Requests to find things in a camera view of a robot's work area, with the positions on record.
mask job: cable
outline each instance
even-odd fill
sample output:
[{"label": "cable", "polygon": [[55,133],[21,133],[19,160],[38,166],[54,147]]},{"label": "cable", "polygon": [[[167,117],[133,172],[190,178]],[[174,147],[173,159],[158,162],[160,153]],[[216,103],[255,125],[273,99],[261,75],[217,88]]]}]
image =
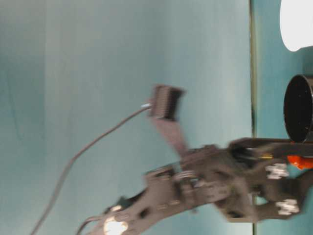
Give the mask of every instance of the cable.
[{"label": "cable", "polygon": [[87,218],[82,224],[81,226],[79,227],[76,235],[81,235],[83,229],[90,223],[90,222],[93,222],[93,221],[99,221],[103,219],[103,216],[91,216],[89,218]]},{"label": "cable", "polygon": [[82,148],[74,157],[72,157],[70,159],[70,161],[68,162],[68,164],[65,166],[55,188],[53,191],[53,194],[50,198],[50,201],[47,205],[47,207],[45,208],[42,216],[40,217],[40,219],[38,220],[38,222],[36,223],[34,229],[31,232],[31,235],[35,235],[36,232],[38,231],[38,229],[42,226],[43,222],[45,221],[45,219],[47,218],[48,214],[50,213],[52,207],[54,206],[59,193],[61,191],[61,188],[63,186],[63,183],[69,173],[69,170],[71,169],[71,167],[73,166],[74,162],[84,153],[86,152],[90,147],[92,147],[95,143],[97,143],[99,140],[101,140],[103,137],[105,137],[106,135],[110,134],[111,132],[115,131],[116,129],[118,129],[120,126],[122,126],[123,124],[125,124],[127,121],[129,121],[130,119],[132,119],[133,117],[137,116],[138,114],[142,113],[145,110],[151,109],[151,106],[148,107],[144,107],[136,112],[134,112],[133,114],[131,114],[129,117],[125,118],[124,120],[122,120],[120,123],[118,123],[115,127],[111,128],[110,130],[108,130],[107,132],[103,133],[102,135],[98,136],[97,138],[95,138],[92,142],[90,142],[89,144],[87,144],[84,148]]}]

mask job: led light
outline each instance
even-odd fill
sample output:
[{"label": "led light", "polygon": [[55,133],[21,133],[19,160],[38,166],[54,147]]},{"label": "led light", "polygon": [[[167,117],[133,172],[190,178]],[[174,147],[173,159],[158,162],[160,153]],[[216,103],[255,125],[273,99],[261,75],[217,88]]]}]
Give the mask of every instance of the led light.
[{"label": "led light", "polygon": [[122,235],[128,229],[128,223],[118,222],[114,217],[108,218],[104,222],[103,231],[105,235]]}]

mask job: light blue wall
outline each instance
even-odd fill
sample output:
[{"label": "light blue wall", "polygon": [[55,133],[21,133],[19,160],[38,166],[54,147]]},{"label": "light blue wall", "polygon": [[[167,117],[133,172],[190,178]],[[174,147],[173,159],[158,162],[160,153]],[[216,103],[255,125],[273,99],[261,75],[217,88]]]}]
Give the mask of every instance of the light blue wall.
[{"label": "light blue wall", "polygon": [[[280,0],[253,0],[253,55],[257,85],[256,134],[258,137],[287,138],[283,105],[287,84],[299,73],[313,74],[313,47],[290,52],[279,28]],[[299,171],[290,166],[292,175]],[[312,234],[313,197],[306,212],[287,221],[268,220],[256,227],[257,235]]]},{"label": "light blue wall", "polygon": [[[192,147],[251,136],[247,0],[10,0],[0,3],[0,234],[28,234],[68,159],[137,110],[155,83],[185,88]],[[144,188],[178,160],[145,115],[73,167],[39,234],[74,234],[87,216]],[[145,234],[250,235],[213,206]]]}]

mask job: white cup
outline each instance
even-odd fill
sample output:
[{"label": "white cup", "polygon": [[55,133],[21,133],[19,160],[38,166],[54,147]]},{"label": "white cup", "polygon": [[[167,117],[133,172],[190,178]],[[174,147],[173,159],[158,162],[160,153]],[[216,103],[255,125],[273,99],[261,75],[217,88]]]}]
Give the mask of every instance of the white cup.
[{"label": "white cup", "polygon": [[313,46],[313,0],[282,0],[280,32],[290,51]]}]

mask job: white object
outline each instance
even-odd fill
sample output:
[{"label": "white object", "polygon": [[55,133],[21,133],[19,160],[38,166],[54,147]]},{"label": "white object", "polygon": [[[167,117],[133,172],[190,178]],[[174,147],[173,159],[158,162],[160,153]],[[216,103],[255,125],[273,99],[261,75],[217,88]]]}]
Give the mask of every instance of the white object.
[{"label": "white object", "polygon": [[297,200],[286,199],[283,202],[276,202],[276,206],[280,208],[279,215],[291,215],[292,213],[298,213],[299,207]]},{"label": "white object", "polygon": [[288,177],[287,165],[285,163],[275,163],[274,165],[268,165],[265,170],[269,172],[268,178],[271,180],[279,180],[282,177]]},{"label": "white object", "polygon": [[290,51],[313,46],[313,0],[282,0],[280,32]]}]

